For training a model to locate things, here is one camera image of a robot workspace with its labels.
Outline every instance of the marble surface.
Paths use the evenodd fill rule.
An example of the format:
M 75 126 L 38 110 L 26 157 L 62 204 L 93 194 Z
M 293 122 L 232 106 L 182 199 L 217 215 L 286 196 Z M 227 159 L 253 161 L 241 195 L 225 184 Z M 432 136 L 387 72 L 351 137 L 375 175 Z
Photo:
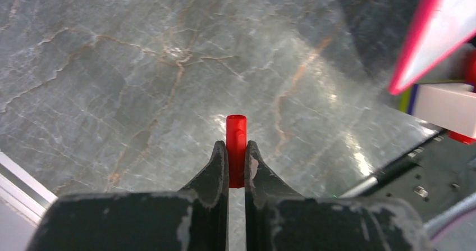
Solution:
M 58 195 L 176 190 L 239 113 L 293 188 L 341 194 L 434 132 L 386 92 L 416 2 L 0 0 L 0 149 Z

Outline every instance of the cable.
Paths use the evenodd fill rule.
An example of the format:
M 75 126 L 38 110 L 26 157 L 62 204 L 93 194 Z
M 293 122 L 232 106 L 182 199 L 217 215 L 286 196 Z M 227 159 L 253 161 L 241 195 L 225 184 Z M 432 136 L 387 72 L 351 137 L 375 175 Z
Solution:
M 445 237 L 452 229 L 457 225 L 461 224 L 463 221 L 468 220 L 469 218 L 476 215 L 476 207 L 471 208 L 470 210 L 464 212 L 463 214 L 456 216 L 453 220 L 441 227 L 432 237 L 431 242 L 433 245 L 437 244 L 443 237 Z

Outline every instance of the worn paint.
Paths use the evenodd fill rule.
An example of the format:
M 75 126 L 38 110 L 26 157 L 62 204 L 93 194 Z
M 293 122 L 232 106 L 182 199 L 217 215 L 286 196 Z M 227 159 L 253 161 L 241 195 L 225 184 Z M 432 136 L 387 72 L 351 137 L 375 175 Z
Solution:
M 334 211 L 342 211 L 344 207 L 342 205 L 333 205 L 331 206 L 331 209 Z
M 280 215 L 280 211 L 278 210 L 278 208 L 274 209 L 274 214 L 275 214 L 274 219 L 270 220 L 270 222 L 269 222 L 272 226 L 271 239 L 273 239 L 273 240 L 271 241 L 271 246 L 272 246 L 273 251 L 277 250 L 276 246 L 274 244 L 275 243 L 274 238 L 282 230 L 281 224 L 283 224 L 284 221 L 285 221 L 284 218 Z
M 373 213 L 369 212 L 370 219 L 372 219 L 373 225 L 377 229 L 377 234 L 378 237 L 380 238 L 380 241 L 382 241 L 382 246 L 385 249 L 385 251 L 392 251 L 390 248 L 390 245 L 388 244 L 387 238 L 385 237 L 385 233 L 382 230 L 382 227 L 380 226 L 380 222 L 378 222 L 377 218 L 373 215 Z
M 256 176 L 256 173 L 258 172 L 258 165 L 259 162 L 255 158 L 251 158 L 251 165 L 250 165 L 250 170 L 251 170 L 251 180 L 254 179 Z
M 360 227 L 362 228 L 362 234 L 364 235 L 364 239 L 366 241 L 370 241 L 369 229 L 367 227 L 365 219 L 362 216 L 360 217 Z
M 80 200 L 87 199 L 114 199 L 127 198 L 130 193 L 87 193 L 87 194 L 75 194 L 68 195 L 59 199 L 59 203 L 62 202 L 78 202 Z
M 149 193 L 150 198 L 180 198 L 186 199 L 188 202 L 193 202 L 196 198 L 196 192 L 193 189 L 183 190 L 180 192 L 164 191 Z
M 192 224 L 192 206 L 187 207 L 187 215 L 182 216 L 182 222 L 177 228 L 177 240 L 181 244 L 181 251 L 186 251 L 189 248 L 190 242 L 190 226 Z
M 365 209 L 371 216 L 372 213 L 381 213 L 383 209 L 390 211 L 393 213 L 393 217 L 390 219 L 392 225 L 402 231 L 403 238 L 414 250 L 427 250 L 431 247 L 420 217 L 415 210 L 412 209 L 410 204 L 404 200 L 382 199 L 356 202 L 342 199 L 333 202 L 348 207 L 348 209 L 353 212 L 360 212 L 362 209 Z

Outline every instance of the red plastic peg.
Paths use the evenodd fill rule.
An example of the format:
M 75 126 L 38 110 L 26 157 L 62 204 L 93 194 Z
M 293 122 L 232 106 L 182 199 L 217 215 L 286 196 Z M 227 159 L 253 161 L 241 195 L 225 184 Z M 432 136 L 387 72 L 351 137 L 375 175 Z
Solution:
M 468 145 L 473 144 L 474 142 L 476 142 L 476 140 L 471 138 L 471 137 L 465 136 L 463 134 L 456 133 L 456 132 L 451 131 L 451 130 L 448 131 L 448 137 L 450 137 L 453 140 L 456 140 L 457 142 L 461 142 L 461 143 L 468 144 Z
M 246 117 L 226 117 L 226 149 L 230 169 L 230 188 L 245 186 Z

